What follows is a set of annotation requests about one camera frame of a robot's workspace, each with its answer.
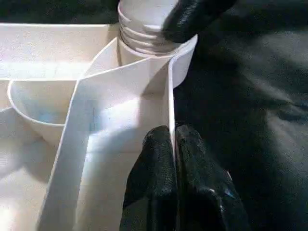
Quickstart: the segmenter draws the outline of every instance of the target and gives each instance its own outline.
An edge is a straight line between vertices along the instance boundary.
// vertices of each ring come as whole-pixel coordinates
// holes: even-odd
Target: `white plastic tray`
[[[118,230],[145,134],[167,125],[197,37],[150,56],[118,25],[0,24],[1,230]]]

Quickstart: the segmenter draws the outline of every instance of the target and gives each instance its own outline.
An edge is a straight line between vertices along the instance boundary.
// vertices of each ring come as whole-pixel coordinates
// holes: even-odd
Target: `black cloth background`
[[[2,22],[117,20],[113,1],[0,4]],[[177,125],[229,171],[253,230],[308,230],[308,2],[238,2],[200,34],[174,93]]]

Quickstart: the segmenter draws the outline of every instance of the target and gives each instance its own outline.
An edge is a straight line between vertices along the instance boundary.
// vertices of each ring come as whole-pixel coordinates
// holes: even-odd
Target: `white plastic part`
[[[173,88],[186,76],[197,37],[156,56],[132,49],[118,31],[117,25],[0,24],[10,37],[0,38],[0,86],[8,93],[0,97],[9,99],[0,109],[1,154],[6,161],[6,154],[21,156],[22,150],[27,162],[41,157],[52,164],[58,147],[52,171],[43,160],[34,163],[44,168],[38,178],[48,178],[42,184],[28,177],[31,171],[0,179],[3,230],[117,230],[127,176],[145,134],[167,125],[174,148]],[[11,192],[32,186],[23,195]],[[10,206],[14,222],[8,224]]]
[[[2,231],[35,230],[55,154],[13,108],[0,111]]]
[[[57,147],[76,81],[11,81],[8,97],[18,114]]]
[[[164,39],[164,22],[178,0],[121,0],[118,6],[121,37],[132,49],[161,55],[180,44]]]
[[[10,102],[7,95],[9,80],[0,79],[0,111],[10,107]]]

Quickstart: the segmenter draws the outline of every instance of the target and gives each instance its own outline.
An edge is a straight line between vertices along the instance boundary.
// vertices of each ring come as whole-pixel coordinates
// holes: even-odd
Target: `gloved hand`
[[[128,177],[120,230],[250,230],[230,176],[206,152],[198,132],[181,126],[176,138],[177,168],[167,127],[145,137]]]
[[[167,40],[184,43],[203,30],[236,0],[179,0],[165,21],[163,32]]]

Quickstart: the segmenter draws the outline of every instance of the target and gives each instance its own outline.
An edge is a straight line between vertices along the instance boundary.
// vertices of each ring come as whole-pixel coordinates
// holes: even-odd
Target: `white plastic cup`
[[[76,81],[11,81],[9,100],[32,129],[57,147]]]

